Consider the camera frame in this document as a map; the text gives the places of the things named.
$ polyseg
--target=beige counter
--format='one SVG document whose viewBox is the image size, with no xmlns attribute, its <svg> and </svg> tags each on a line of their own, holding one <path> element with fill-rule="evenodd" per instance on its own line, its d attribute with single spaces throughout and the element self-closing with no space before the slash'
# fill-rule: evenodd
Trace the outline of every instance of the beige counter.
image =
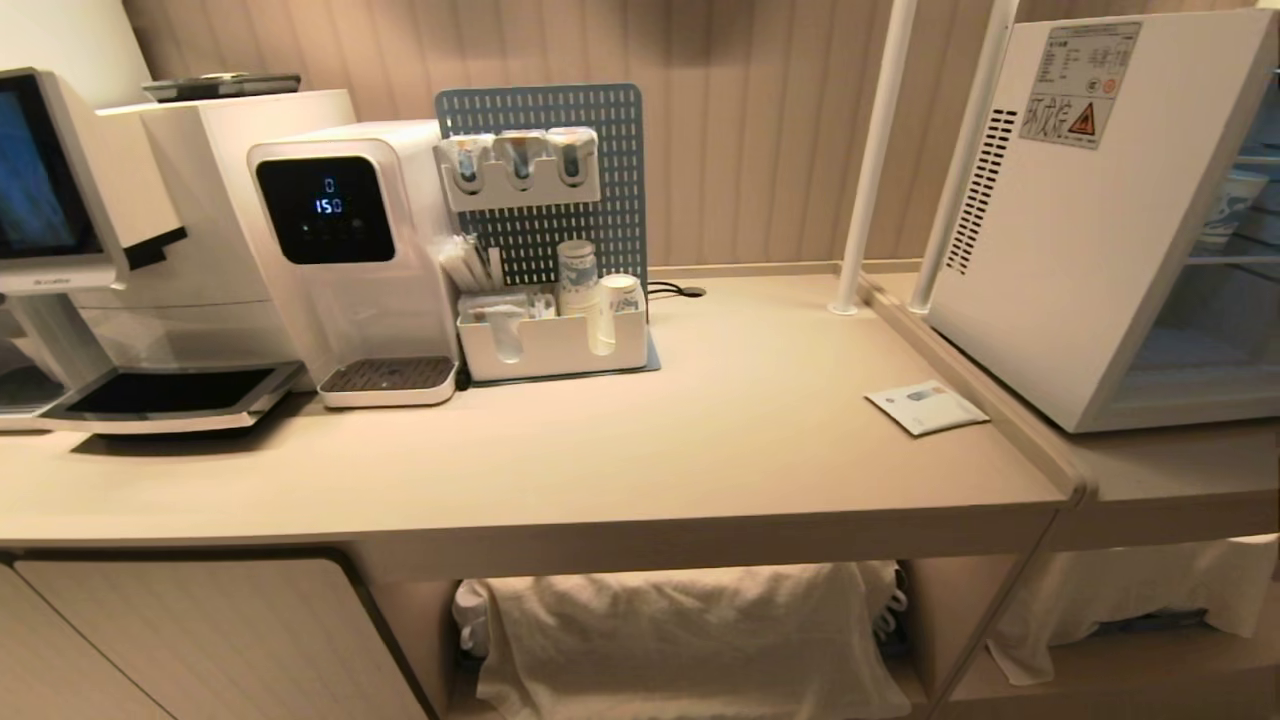
<svg viewBox="0 0 1280 720">
<path fill-rule="evenodd" d="M 0 437 L 0 546 L 413 537 L 460 577 L 549 570 L 559 543 L 554 569 L 995 552 L 1066 502 L 992 425 L 916 439 L 864 400 L 936 373 L 874 313 L 829 314 L 835 278 L 698 284 L 653 304 L 657 373 L 296 401 L 244 441 Z"/>
</svg>

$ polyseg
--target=blue pegboard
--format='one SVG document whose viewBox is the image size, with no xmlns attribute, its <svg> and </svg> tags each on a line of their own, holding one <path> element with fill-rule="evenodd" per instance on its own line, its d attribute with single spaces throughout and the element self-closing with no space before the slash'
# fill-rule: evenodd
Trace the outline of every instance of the blue pegboard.
<svg viewBox="0 0 1280 720">
<path fill-rule="evenodd" d="M 600 274 L 649 283 L 645 250 L 644 106 L 631 83 L 445 90 L 435 96 L 444 137 L 585 126 L 599 136 L 600 200 L 458 213 L 463 233 L 500 247 L 507 284 L 556 282 L 556 246 L 595 243 Z"/>
</svg>

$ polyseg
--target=small refrigerator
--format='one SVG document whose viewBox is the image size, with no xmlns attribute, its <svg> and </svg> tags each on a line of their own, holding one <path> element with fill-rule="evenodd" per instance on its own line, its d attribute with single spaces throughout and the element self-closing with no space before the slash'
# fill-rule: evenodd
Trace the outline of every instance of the small refrigerator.
<svg viewBox="0 0 1280 720">
<path fill-rule="evenodd" d="M 1280 415 L 1274 10 L 1015 26 L 928 322 L 1073 433 Z"/>
</svg>

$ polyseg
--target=ventilation grille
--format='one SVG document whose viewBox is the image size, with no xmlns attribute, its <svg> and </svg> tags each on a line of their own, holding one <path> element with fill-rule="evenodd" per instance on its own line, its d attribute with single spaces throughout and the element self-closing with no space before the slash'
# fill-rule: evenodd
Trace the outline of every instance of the ventilation grille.
<svg viewBox="0 0 1280 720">
<path fill-rule="evenodd" d="M 947 249 L 946 266 L 960 273 L 969 270 L 974 247 L 982 237 L 982 223 L 987 219 L 991 193 L 996 190 L 996 178 L 1005 163 L 1009 140 L 1014 136 L 1014 110 L 992 110 L 987 129 L 982 133 L 978 146 L 978 159 L 973 164 L 969 187 L 965 188 L 964 204 L 956 215 L 955 233 Z"/>
</svg>

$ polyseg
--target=white organizer box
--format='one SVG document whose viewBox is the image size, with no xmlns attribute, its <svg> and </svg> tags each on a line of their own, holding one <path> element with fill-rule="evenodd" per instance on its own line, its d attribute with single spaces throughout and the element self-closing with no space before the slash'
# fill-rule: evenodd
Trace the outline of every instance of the white organizer box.
<svg viewBox="0 0 1280 720">
<path fill-rule="evenodd" d="M 453 164 L 440 146 L 435 146 L 435 164 L 440 168 L 440 184 L 454 213 L 467 210 L 493 210 L 497 208 L 522 208 L 530 205 L 559 205 L 564 202 L 596 202 L 600 200 L 600 154 L 591 152 L 585 160 L 586 179 L 580 186 L 564 184 L 559 177 L 556 158 L 535 158 L 532 186 L 520 190 L 511 183 L 507 167 L 498 160 L 480 165 L 484 188 L 468 195 L 453 182 Z"/>
<path fill-rule="evenodd" d="M 471 377 L 480 382 L 644 366 L 649 361 L 649 319 L 645 311 L 618 313 L 613 315 L 613 323 L 617 342 L 608 355 L 591 351 L 582 315 L 520 320 L 516 333 L 521 347 L 516 359 L 498 355 L 493 328 L 486 323 L 458 319 L 458 336 Z"/>
</svg>

